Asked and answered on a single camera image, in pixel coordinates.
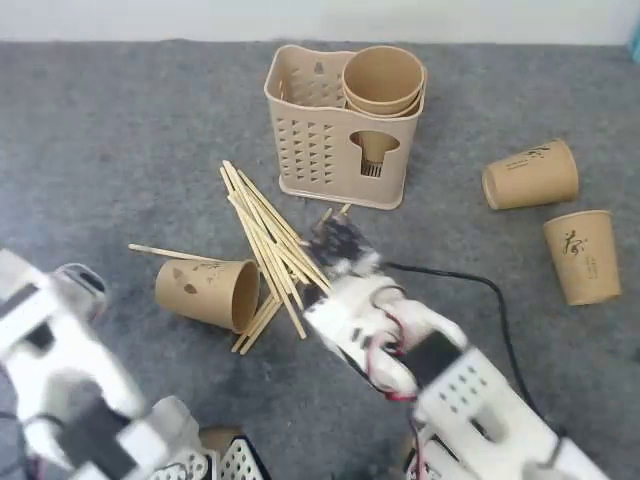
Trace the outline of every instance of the black cable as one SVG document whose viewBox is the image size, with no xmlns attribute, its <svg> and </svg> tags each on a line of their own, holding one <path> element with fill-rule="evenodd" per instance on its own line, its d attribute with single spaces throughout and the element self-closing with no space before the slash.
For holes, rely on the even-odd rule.
<svg viewBox="0 0 640 480">
<path fill-rule="evenodd" d="M 470 280 L 472 282 L 482 283 L 488 286 L 491 290 L 494 291 L 496 297 L 498 298 L 498 309 L 500 311 L 500 327 L 502 329 L 502 337 L 504 339 L 505 347 L 507 349 L 507 355 L 509 357 L 509 363 L 511 364 L 511 369 L 513 370 L 513 375 L 516 379 L 516 383 L 518 384 L 518 388 L 522 393 L 522 398 L 527 403 L 529 408 L 533 410 L 540 418 L 540 411 L 536 406 L 531 394 L 529 393 L 529 389 L 527 388 L 527 384 L 524 381 L 524 377 L 522 376 L 522 372 L 520 371 L 520 366 L 518 364 L 518 359 L 516 358 L 516 354 L 513 348 L 513 343 L 511 341 L 511 330 L 509 328 L 509 319 L 507 317 L 507 303 L 504 300 L 504 295 L 502 294 L 502 290 L 500 287 L 496 285 L 494 282 L 489 280 L 488 278 L 481 277 L 479 275 L 473 275 L 470 273 L 462 273 L 462 272 L 450 272 L 447 270 L 436 270 L 428 267 L 419 267 L 414 265 L 403 265 L 395 262 L 386 262 L 385 266 L 389 268 L 393 268 L 395 270 L 401 270 L 404 272 L 415 272 L 415 273 L 424 273 L 426 275 L 435 275 L 438 277 L 450 277 L 450 278 L 459 278 L 462 280 Z"/>
</svg>

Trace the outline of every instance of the plastic utensil holder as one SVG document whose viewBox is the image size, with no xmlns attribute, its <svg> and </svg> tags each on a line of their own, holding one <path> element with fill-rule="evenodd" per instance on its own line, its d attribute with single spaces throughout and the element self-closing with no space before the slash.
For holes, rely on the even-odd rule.
<svg viewBox="0 0 640 480">
<path fill-rule="evenodd" d="M 391 210 L 402 202 L 404 180 L 424 89 L 415 113 L 374 118 L 345 108 L 342 70 L 355 52 L 278 49 L 264 92 L 280 164 L 280 188 L 290 195 Z M 363 156 L 358 132 L 398 141 L 382 164 Z"/>
</svg>

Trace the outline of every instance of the paper cup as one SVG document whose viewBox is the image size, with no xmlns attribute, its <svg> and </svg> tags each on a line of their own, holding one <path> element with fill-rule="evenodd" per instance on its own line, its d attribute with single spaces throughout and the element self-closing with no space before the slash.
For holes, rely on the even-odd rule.
<svg viewBox="0 0 640 480">
<path fill-rule="evenodd" d="M 372 118 L 400 118 L 409 115 L 413 115 L 418 108 L 420 108 L 420 101 L 422 100 L 422 91 L 415 100 L 406 107 L 404 110 L 390 114 L 390 115 L 375 115 L 369 112 L 362 110 L 357 105 L 351 103 L 349 99 L 347 99 L 347 108 L 349 110 L 353 110 L 354 112 L 362 113 Z M 365 130 L 357 132 L 358 145 L 362 148 L 364 158 L 367 162 L 379 165 L 384 161 L 384 156 L 390 150 L 395 150 L 400 146 L 400 142 L 396 138 L 391 135 L 388 135 L 383 132 L 376 132 L 373 130 Z"/>
<path fill-rule="evenodd" d="M 494 210 L 573 200 L 578 169 L 569 146 L 557 139 L 488 165 L 482 188 Z"/>
<path fill-rule="evenodd" d="M 554 218 L 544 224 L 544 235 L 569 305 L 604 302 L 621 294 L 609 212 Z"/>
<path fill-rule="evenodd" d="M 405 110 L 420 94 L 426 71 L 412 53 L 397 47 L 365 48 L 345 64 L 342 85 L 347 102 L 375 115 Z"/>
<path fill-rule="evenodd" d="M 169 260 L 156 278 L 156 302 L 185 317 L 243 332 L 258 304 L 260 277 L 253 260 Z"/>
</svg>

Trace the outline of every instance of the robotic arm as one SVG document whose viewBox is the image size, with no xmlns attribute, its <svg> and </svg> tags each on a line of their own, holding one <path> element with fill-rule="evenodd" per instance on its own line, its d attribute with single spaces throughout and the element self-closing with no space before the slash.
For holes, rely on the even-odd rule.
<svg viewBox="0 0 640 480">
<path fill-rule="evenodd" d="M 414 402 L 421 430 L 407 479 L 608 480 L 455 323 L 406 298 L 345 217 L 319 226 L 310 248 L 335 280 L 305 318 L 376 390 Z"/>
<path fill-rule="evenodd" d="M 217 480 L 225 468 L 239 471 L 237 462 L 223 464 L 203 448 L 198 424 L 180 400 L 167 397 L 147 407 L 86 323 L 106 301 L 104 282 L 82 265 L 44 274 L 0 250 L 0 362 L 16 389 L 30 448 L 77 480 Z M 78 413 L 72 392 L 87 381 L 101 395 Z M 236 447 L 247 444 L 238 439 Z M 251 464 L 252 453 L 245 453 Z"/>
</svg>

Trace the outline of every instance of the stacked paper cup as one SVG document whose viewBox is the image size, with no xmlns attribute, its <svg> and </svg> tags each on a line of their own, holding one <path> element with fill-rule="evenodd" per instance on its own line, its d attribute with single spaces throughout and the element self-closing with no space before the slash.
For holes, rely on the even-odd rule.
<svg viewBox="0 0 640 480">
<path fill-rule="evenodd" d="M 427 81 L 427 72 L 412 53 L 392 46 L 370 47 L 345 65 L 342 81 L 347 107 L 374 118 L 414 114 Z M 380 164 L 398 141 L 382 132 L 358 132 L 365 159 Z"/>
</svg>

